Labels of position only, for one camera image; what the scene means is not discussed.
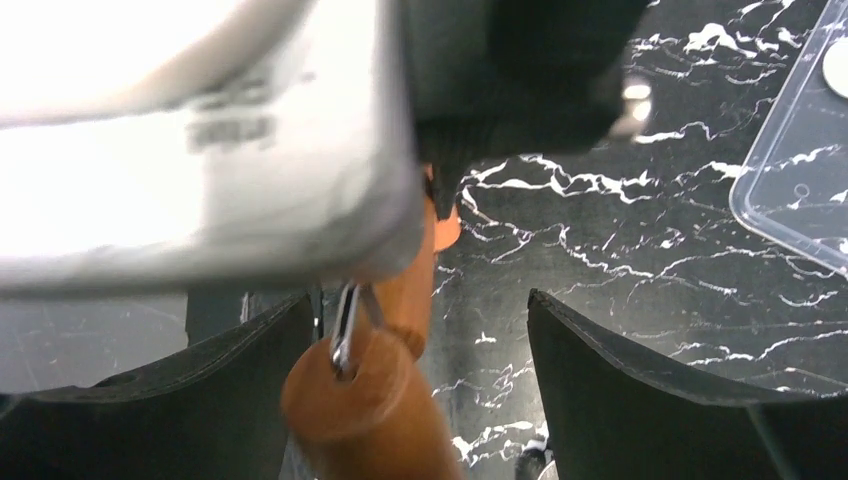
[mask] marble countertop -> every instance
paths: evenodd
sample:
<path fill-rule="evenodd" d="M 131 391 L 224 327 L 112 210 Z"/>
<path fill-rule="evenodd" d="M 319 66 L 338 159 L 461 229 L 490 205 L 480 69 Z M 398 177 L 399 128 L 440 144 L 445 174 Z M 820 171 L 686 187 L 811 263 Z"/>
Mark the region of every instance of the marble countertop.
<path fill-rule="evenodd" d="M 655 95 L 636 144 L 491 161 L 465 177 L 464 232 L 440 258 L 423 361 L 472 478 L 514 478 L 546 433 L 531 288 L 718 375 L 848 389 L 848 282 L 750 233 L 728 205 L 824 4 L 656 0 L 628 62 Z"/>

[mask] transparent plastic container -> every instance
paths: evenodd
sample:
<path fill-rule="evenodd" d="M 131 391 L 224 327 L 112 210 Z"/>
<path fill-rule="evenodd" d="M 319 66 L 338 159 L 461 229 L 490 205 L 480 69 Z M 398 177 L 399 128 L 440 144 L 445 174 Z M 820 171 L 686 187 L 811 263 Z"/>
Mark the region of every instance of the transparent plastic container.
<path fill-rule="evenodd" d="M 848 99 L 822 59 L 848 37 L 848 0 L 831 0 L 730 192 L 748 229 L 848 276 Z"/>

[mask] metal loop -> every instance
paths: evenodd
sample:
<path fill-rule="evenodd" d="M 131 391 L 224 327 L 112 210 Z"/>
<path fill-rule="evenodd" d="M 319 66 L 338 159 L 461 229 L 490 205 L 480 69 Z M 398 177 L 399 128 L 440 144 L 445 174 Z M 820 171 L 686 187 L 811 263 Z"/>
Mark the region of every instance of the metal loop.
<path fill-rule="evenodd" d="M 372 325 L 377 328 L 383 326 L 383 311 L 371 285 L 347 283 L 342 289 L 341 305 L 336 324 L 333 326 L 333 336 L 330 338 L 330 362 L 340 375 L 348 373 L 351 368 L 351 346 L 360 300 L 364 302 Z"/>

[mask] wooden handle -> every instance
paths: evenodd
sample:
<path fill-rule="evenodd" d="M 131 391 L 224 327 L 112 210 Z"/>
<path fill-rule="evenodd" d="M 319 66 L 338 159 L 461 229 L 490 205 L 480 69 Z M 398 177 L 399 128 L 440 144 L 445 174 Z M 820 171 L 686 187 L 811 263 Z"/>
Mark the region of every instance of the wooden handle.
<path fill-rule="evenodd" d="M 424 238 L 415 260 L 397 277 L 374 285 L 386 328 L 406 344 L 416 360 L 424 353 L 430 334 L 435 229 L 436 208 L 428 198 L 424 211 Z M 365 321 L 364 315 L 363 307 L 360 307 L 358 323 Z"/>
<path fill-rule="evenodd" d="M 462 479 L 444 417 L 414 358 L 395 335 L 363 330 L 353 340 L 363 351 L 352 380 L 336 378 L 324 339 L 298 360 L 283 388 L 283 413 L 318 478 Z"/>

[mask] clear plastic tray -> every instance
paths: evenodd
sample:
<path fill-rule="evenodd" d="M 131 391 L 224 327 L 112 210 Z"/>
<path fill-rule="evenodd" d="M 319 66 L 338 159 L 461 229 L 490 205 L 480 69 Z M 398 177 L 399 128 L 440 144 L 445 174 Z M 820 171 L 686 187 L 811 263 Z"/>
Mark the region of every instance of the clear plastic tray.
<path fill-rule="evenodd" d="M 848 37 L 848 0 L 828 2 L 730 192 L 750 230 L 848 276 L 848 99 L 822 58 Z"/>

